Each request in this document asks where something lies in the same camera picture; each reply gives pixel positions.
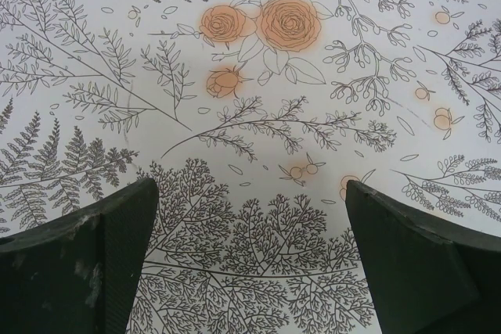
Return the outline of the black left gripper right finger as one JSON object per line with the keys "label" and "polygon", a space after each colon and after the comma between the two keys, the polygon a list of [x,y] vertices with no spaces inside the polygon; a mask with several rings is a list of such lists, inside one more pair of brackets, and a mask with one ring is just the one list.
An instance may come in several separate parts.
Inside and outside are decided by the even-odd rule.
{"label": "black left gripper right finger", "polygon": [[501,334],[501,238],[360,181],[346,209],[382,334]]}

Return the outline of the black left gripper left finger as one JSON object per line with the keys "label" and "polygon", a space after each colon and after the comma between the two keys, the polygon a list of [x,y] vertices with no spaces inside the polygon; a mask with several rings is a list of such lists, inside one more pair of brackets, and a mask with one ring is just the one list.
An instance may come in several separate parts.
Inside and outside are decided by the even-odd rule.
{"label": "black left gripper left finger", "polygon": [[0,334],[125,334],[157,213],[152,178],[0,239]]}

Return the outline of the floral patterned table cover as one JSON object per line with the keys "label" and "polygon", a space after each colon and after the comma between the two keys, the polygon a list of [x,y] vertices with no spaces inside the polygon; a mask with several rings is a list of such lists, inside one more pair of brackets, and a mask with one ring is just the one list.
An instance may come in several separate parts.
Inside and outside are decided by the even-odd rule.
{"label": "floral patterned table cover", "polygon": [[347,184],[501,237],[501,0],[0,0],[0,239],[140,178],[126,334],[382,334]]}

